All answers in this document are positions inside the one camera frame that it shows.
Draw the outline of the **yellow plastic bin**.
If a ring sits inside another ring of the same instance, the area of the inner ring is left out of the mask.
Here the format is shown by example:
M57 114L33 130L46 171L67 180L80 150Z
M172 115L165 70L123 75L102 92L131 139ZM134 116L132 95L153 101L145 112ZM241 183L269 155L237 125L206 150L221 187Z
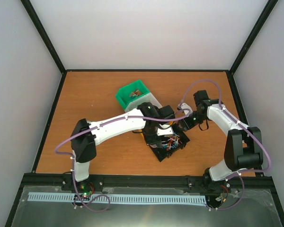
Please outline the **yellow plastic bin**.
M173 125L173 123L174 122L171 121L171 122L168 122L167 124L158 124L157 128L160 130L166 130L166 129L169 129ZM140 134L142 133L142 130L132 131L132 133Z

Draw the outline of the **black plastic bin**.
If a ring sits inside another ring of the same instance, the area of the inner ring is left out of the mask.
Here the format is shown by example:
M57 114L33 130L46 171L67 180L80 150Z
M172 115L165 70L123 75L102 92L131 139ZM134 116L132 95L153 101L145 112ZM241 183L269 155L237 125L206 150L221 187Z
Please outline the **black plastic bin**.
M183 149L190 141L187 135L179 128L178 125L172 125L173 134L171 136L161 136L161 145L149 145L150 149L161 162L169 158L179 149Z

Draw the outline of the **green plastic bin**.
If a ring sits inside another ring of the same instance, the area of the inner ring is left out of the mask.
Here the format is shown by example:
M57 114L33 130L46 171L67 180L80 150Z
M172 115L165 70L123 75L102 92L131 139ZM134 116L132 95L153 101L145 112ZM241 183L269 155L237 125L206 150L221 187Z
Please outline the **green plastic bin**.
M125 110L132 101L148 93L150 93L150 90L139 79L120 88L115 97L122 109Z

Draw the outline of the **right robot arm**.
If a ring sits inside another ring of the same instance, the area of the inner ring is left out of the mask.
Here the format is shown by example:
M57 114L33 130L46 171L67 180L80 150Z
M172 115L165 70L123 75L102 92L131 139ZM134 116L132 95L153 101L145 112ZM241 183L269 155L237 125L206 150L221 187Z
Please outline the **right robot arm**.
M226 135L223 160L204 171L202 186L208 192L217 189L217 183L242 170L258 168L263 164L263 150L259 146L261 131L258 127L249 127L241 123L220 99L210 99L206 90L193 95L196 110L180 120L183 131L188 131L202 123L209 128L208 121L214 122Z

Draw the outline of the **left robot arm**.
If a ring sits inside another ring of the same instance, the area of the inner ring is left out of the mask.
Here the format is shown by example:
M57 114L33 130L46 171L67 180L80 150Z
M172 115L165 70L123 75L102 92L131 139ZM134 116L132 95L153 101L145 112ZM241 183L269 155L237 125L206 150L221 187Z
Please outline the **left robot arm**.
M157 120L174 117L175 113L169 105L158 108L144 102L125 114L104 121L79 120L71 134L71 149L75 158L73 186L81 191L88 187L89 165L97 155L97 145L126 132L141 130L146 144L158 147L162 144L162 138L172 135L173 130L167 121Z

